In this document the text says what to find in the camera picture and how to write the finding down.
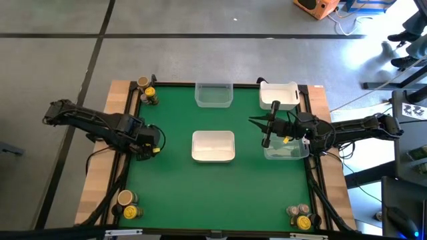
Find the orange box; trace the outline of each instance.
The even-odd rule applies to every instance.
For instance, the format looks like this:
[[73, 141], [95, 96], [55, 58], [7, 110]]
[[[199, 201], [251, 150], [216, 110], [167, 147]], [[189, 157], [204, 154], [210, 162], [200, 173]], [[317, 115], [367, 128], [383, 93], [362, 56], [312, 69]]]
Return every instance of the orange box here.
[[294, 0], [296, 5], [319, 20], [333, 12], [339, 2], [340, 0]]

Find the black shoe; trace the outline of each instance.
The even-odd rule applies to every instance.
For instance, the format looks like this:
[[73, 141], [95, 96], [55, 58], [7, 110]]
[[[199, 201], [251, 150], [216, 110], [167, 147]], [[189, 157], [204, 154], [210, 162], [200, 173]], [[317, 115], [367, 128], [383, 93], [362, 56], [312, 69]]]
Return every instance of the black shoe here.
[[[416, 61], [418, 61], [418, 59], [416, 59], [415, 57], [407, 56], [407, 57], [392, 59], [392, 65], [400, 69], [405, 69], [411, 66], [412, 64], [414, 64]], [[425, 65], [427, 65], [427, 60], [422, 60], [417, 65], [415, 65], [415, 67], [423, 67]]]
[[390, 35], [390, 36], [387, 37], [387, 39], [389, 41], [409, 41], [409, 42], [413, 42], [413, 41], [417, 40], [420, 37], [421, 37], [421, 35], [416, 35], [416, 34], [409, 33], [407, 31], [403, 31], [403, 32], [401, 32], [399, 34]]

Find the gray floor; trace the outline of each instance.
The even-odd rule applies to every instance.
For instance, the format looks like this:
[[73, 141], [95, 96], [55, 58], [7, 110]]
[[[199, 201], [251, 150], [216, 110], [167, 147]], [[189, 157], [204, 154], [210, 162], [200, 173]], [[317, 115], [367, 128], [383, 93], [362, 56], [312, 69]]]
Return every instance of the gray floor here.
[[[98, 33], [108, 2], [0, 0], [0, 33]], [[333, 109], [366, 93], [362, 82], [398, 74], [389, 62], [406, 55], [404, 48], [395, 51], [395, 43], [382, 41], [401, 31], [400, 24], [415, 11], [413, 2], [399, 0], [357, 30], [368, 38], [355, 40], [104, 39], [84, 106], [102, 110], [113, 79], [155, 73], [160, 81], [254, 83], [262, 76], [274, 83], [325, 85]], [[346, 31], [356, 16], [342, 20]], [[107, 32], [336, 34], [331, 20], [316, 21], [282, 0], [121, 0]], [[41, 118], [50, 101], [76, 99], [94, 45], [95, 39], [0, 38], [0, 141], [26, 150], [22, 157], [0, 154], [0, 230], [31, 227], [65, 131], [42, 125]], [[346, 108], [390, 96], [375, 92]], [[77, 131], [47, 227], [73, 225], [92, 149]]]

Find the green mat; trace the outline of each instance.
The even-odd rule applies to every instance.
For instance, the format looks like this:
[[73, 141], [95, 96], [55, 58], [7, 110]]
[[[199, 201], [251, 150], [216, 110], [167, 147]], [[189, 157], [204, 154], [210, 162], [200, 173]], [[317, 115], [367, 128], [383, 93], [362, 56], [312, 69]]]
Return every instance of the green mat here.
[[[162, 128], [167, 143], [154, 159], [132, 157], [126, 189], [138, 194], [145, 215], [121, 217], [119, 226], [295, 231], [286, 207], [310, 205], [304, 162], [264, 157], [263, 133], [248, 121], [267, 113], [260, 109], [258, 91], [235, 88], [231, 107], [212, 109], [197, 106], [193, 87], [157, 87], [159, 105], [142, 106], [139, 116]], [[278, 116], [286, 119], [285, 113]], [[235, 159], [194, 161], [191, 137], [197, 130], [233, 131]]]

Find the white plastic container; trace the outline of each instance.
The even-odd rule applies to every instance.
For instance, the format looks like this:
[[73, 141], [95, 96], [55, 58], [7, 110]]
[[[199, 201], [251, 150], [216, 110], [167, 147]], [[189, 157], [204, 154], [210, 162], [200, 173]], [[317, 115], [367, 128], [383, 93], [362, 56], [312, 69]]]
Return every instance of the white plastic container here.
[[270, 136], [270, 146], [264, 149], [264, 156], [270, 160], [298, 160], [310, 154], [308, 141], [305, 139], [283, 142], [283, 137]]
[[195, 131], [191, 156], [200, 163], [228, 163], [236, 156], [231, 131]]
[[197, 82], [194, 97], [199, 107], [229, 107], [233, 101], [233, 83]]
[[260, 83], [260, 107], [265, 110], [272, 108], [273, 101], [279, 101], [279, 110], [292, 110], [300, 103], [298, 84], [273, 84], [262, 81]]

